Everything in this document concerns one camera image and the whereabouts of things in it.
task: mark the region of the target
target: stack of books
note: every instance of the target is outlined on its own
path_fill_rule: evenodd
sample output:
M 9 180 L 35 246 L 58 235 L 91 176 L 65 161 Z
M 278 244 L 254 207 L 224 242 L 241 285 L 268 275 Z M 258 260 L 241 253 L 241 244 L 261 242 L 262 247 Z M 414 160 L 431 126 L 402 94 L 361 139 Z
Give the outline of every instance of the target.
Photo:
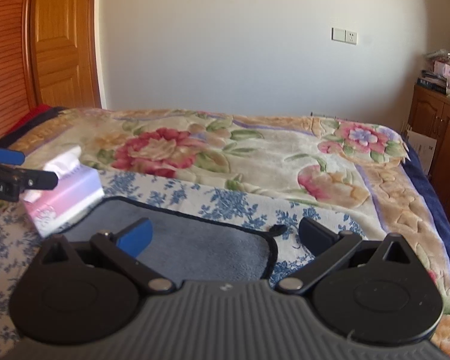
M 447 94 L 447 79 L 429 70 L 422 70 L 416 83 L 432 91 Z

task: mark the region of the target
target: floral blanket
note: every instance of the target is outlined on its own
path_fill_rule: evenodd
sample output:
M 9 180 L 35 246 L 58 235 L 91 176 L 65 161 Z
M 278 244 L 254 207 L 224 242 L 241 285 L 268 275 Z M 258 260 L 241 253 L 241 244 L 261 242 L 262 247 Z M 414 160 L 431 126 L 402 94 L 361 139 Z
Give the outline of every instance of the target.
M 403 234 L 442 293 L 445 315 L 433 340 L 450 354 L 449 259 L 423 198 L 401 166 L 407 153 L 394 131 L 318 117 L 75 109 L 34 128 L 11 148 L 27 154 L 24 166 L 40 168 L 76 144 L 82 147 L 80 160 L 97 169 L 339 212 L 349 222 L 326 226 L 361 229 L 369 239 Z M 206 205 L 205 214 L 227 219 L 214 217 Z

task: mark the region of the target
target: white tissue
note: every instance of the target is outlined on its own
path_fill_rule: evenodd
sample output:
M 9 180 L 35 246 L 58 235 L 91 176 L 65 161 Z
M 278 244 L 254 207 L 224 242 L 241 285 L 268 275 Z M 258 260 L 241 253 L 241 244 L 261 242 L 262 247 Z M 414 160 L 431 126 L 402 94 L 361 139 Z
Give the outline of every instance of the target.
M 59 154 L 53 160 L 48 161 L 43 170 L 48 172 L 55 172 L 58 179 L 60 180 L 66 174 L 72 172 L 75 168 L 80 165 L 80 155 L 82 154 L 82 148 L 80 146 L 74 146 L 66 152 Z M 29 203 L 36 202 L 42 191 L 40 190 L 28 190 L 23 194 L 23 200 Z

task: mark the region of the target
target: triangular cutout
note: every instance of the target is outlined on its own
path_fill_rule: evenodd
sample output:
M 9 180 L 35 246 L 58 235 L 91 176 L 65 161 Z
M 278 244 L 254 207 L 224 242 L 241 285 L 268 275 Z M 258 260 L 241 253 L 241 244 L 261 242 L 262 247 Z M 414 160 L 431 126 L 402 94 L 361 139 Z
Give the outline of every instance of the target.
M 63 263 L 68 261 L 68 256 L 61 243 L 53 245 L 46 256 L 43 258 L 43 264 Z
M 383 257 L 384 261 L 393 261 L 394 263 L 409 264 L 410 259 L 399 242 L 393 242 Z

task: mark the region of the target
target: light switch plate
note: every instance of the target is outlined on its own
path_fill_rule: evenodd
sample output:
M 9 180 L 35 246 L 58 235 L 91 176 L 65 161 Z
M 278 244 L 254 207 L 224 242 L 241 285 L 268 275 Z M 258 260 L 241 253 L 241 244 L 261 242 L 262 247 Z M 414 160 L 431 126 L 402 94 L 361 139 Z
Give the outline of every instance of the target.
M 353 31 L 345 31 L 345 42 L 349 44 L 356 44 L 357 33 Z
M 332 30 L 331 35 L 332 40 L 338 42 L 345 42 L 345 34 L 346 34 L 345 30 L 341 30 L 340 28 L 332 28 L 331 30 Z

